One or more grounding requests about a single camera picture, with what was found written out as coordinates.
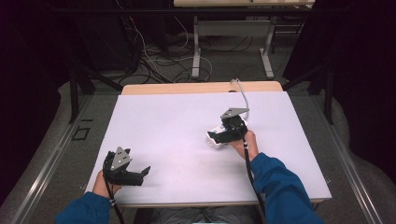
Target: black curtain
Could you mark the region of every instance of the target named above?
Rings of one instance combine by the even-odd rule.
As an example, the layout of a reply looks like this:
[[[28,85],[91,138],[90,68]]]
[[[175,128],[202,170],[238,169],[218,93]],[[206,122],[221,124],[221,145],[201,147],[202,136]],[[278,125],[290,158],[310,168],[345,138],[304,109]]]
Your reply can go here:
[[[36,1],[0,6],[0,203],[39,147],[60,103],[68,71],[50,17]]]
[[[396,183],[396,7],[391,0],[317,0],[344,8],[333,18],[308,18],[284,77],[296,80],[318,64],[334,67],[334,98],[344,108],[350,149]],[[309,78],[322,88],[323,74]]]

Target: blue sleeve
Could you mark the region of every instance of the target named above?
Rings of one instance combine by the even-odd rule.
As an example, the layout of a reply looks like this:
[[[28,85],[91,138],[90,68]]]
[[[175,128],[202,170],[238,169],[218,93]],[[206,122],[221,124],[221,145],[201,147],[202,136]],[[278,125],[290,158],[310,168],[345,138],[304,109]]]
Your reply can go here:
[[[94,223],[108,224],[110,220],[110,201],[92,192],[86,192],[81,198],[71,202],[56,218],[58,224]]]
[[[260,153],[250,163],[256,192],[265,193],[265,216],[273,223],[323,223],[300,178],[282,161]]]

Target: gray carpet floor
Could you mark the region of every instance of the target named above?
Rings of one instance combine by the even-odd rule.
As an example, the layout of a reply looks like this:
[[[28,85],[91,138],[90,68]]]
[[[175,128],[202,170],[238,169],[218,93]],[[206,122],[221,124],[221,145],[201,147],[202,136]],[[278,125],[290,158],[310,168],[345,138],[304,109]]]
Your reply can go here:
[[[230,49],[243,38],[209,38],[203,44],[206,43],[208,49]],[[276,38],[276,51],[274,54],[270,54],[270,61],[276,75],[275,80],[281,84],[286,82],[282,73],[297,38],[297,35],[278,36]],[[242,81],[267,80],[263,74],[262,61],[258,52],[258,47],[261,44],[262,40],[253,38],[250,47],[243,51],[203,51],[202,56],[206,57],[210,64],[202,61],[201,66],[207,71],[212,70],[210,81],[230,81],[235,77],[239,77]],[[181,61],[180,64],[191,67],[191,61]],[[166,67],[157,64],[156,67],[169,78],[175,77],[176,74],[184,70],[179,64]],[[204,70],[201,74],[202,78],[206,76]],[[115,74],[106,74],[106,76],[114,77]],[[121,84],[139,83],[141,80],[142,77],[129,77],[125,78]],[[86,109],[81,111],[78,120],[73,124],[73,135],[64,144],[65,150],[62,159],[57,164],[42,195],[39,195],[39,200],[33,205],[32,213],[28,214],[26,223],[53,223],[53,218],[59,211],[84,193],[81,186],[87,183],[90,178],[97,152],[106,133],[106,127],[119,94],[119,92],[111,90],[101,82],[94,81],[93,83],[97,91],[93,96],[80,95],[79,100],[81,102],[88,102]],[[322,95],[308,96],[306,85],[307,83],[302,83],[292,88],[289,90],[289,95],[307,139],[317,157],[319,167],[324,176],[330,180],[329,189],[332,193],[332,199],[321,203],[316,211],[325,223],[370,223],[361,209],[355,190],[351,187],[341,165],[328,126],[323,122],[321,111],[316,107],[315,102],[321,102],[323,97]],[[62,101],[56,118],[20,181],[2,204],[0,223],[12,222],[40,171],[48,161],[50,154],[60,146],[59,143],[62,139],[67,137],[64,136],[64,133],[70,128],[68,121],[71,113],[68,84],[63,85],[59,92],[62,95]],[[347,120],[342,107],[336,101],[333,104],[332,112],[334,128],[347,148]],[[84,132],[87,132],[86,139],[78,140],[81,134],[84,135]],[[370,195],[374,208],[381,216],[382,222],[396,223],[396,215],[393,214],[393,211],[396,211],[394,203],[396,202],[395,186],[372,164],[359,159],[352,153],[350,153],[350,156],[364,186],[367,188],[367,193]],[[125,208],[122,212],[126,223],[133,223],[135,209]],[[111,212],[110,223],[118,223],[114,211]]]

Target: aluminum rail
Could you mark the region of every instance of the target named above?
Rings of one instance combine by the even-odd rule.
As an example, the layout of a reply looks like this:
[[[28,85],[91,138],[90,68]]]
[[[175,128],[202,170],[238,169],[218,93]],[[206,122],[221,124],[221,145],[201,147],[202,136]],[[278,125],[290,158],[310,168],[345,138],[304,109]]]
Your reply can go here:
[[[56,14],[72,15],[134,15],[139,17],[152,16],[216,16],[229,17],[234,15],[244,16],[315,16],[334,17],[343,16],[348,12],[346,8],[240,8],[240,7],[205,7],[205,8],[135,8],[96,10],[83,8],[56,8],[50,7],[49,11]]]

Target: white cable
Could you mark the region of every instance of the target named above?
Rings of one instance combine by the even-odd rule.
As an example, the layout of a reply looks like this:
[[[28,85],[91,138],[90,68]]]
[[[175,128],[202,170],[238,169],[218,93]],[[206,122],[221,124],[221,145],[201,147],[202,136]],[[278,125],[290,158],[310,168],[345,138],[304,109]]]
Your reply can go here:
[[[245,91],[242,88],[242,85],[240,84],[241,81],[239,80],[239,78],[236,78],[236,79],[232,79],[231,82],[236,82],[236,84],[238,84],[239,89],[241,90],[241,93],[242,93],[242,95],[243,95],[243,97],[245,99],[245,104],[247,105],[247,109],[248,109],[248,99],[247,99],[247,97],[245,95]],[[245,114],[244,120],[248,120],[248,112]]]
[[[187,32],[186,27],[184,27],[184,25],[181,23],[181,21],[177,17],[174,17],[174,18],[180,24],[181,28],[183,28],[184,35],[186,36],[186,43],[184,43],[184,45],[180,47],[181,49],[183,49],[189,43],[189,32]]]
[[[146,43],[145,43],[145,38],[143,38],[142,34],[140,34],[139,30],[137,30],[136,25],[134,25],[134,30],[140,35],[140,37],[142,38],[142,42],[143,42],[143,52],[145,52],[146,57],[148,57],[148,59],[152,62],[152,65],[155,68],[155,71],[157,71],[158,74],[160,74],[162,76],[162,74],[158,71],[157,67],[155,66],[155,63],[151,60],[151,58],[148,56],[147,52],[146,52]]]

